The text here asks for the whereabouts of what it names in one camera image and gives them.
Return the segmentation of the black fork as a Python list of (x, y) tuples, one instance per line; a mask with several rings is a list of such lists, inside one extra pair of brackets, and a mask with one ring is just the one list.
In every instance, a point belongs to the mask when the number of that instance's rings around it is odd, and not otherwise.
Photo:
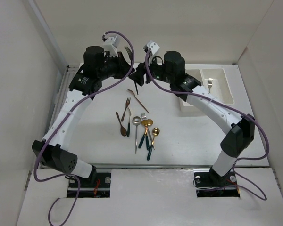
[[(129, 48), (128, 46), (124, 46), (124, 48), (125, 48), (125, 50), (126, 50), (128, 56), (129, 56), (129, 59), (132, 60), (132, 58), (133, 58), (133, 53), (132, 53), (132, 51), (130, 50), (130, 48)], [(138, 88), (137, 88), (137, 83), (134, 82), (134, 85), (135, 85), (136, 93), (137, 93), (137, 95), (138, 95), (139, 92), (138, 92)]]

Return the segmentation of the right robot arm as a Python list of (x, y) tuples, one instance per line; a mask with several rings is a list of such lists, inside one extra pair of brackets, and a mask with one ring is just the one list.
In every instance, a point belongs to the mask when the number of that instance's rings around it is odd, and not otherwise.
[(225, 137), (220, 144), (221, 153), (209, 173), (210, 182), (216, 186), (221, 185), (241, 152), (254, 139), (254, 118), (220, 103), (198, 79), (187, 74), (184, 58), (179, 52), (166, 52), (163, 64), (159, 65), (153, 48), (146, 48), (144, 51), (145, 61), (138, 65), (136, 72), (129, 76), (130, 79), (140, 86), (156, 81), (168, 83), (169, 93), (201, 110), (224, 132)]

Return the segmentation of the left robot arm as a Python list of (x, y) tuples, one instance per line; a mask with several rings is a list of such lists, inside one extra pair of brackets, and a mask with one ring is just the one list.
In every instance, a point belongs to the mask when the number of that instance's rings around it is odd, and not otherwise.
[(102, 82), (110, 77), (123, 80), (131, 73), (133, 66), (128, 64), (123, 53), (116, 56), (100, 46), (90, 46), (83, 55), (84, 63), (69, 84), (64, 104), (42, 140), (35, 140), (32, 150), (37, 159), (35, 167), (41, 163), (65, 175), (80, 177), (84, 186), (90, 187), (96, 182), (96, 168), (68, 151), (72, 134), (80, 118)]

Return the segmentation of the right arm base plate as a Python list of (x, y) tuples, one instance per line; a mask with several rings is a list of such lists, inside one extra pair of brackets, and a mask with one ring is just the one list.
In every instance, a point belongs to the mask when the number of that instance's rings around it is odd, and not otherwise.
[(232, 171), (229, 171), (224, 177), (220, 177), (218, 174), (212, 174), (209, 169), (195, 169), (193, 175), (193, 185), (198, 198), (240, 198), (236, 175)]

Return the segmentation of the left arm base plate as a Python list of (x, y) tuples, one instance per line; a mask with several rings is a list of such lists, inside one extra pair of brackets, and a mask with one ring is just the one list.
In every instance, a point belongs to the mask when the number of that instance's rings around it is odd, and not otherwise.
[(80, 181), (80, 189), (78, 189), (78, 181), (73, 176), (65, 176), (68, 179), (67, 198), (75, 198), (79, 191), (79, 198), (109, 198), (111, 185), (111, 172), (102, 171), (95, 174), (95, 178), (90, 180), (78, 177)]

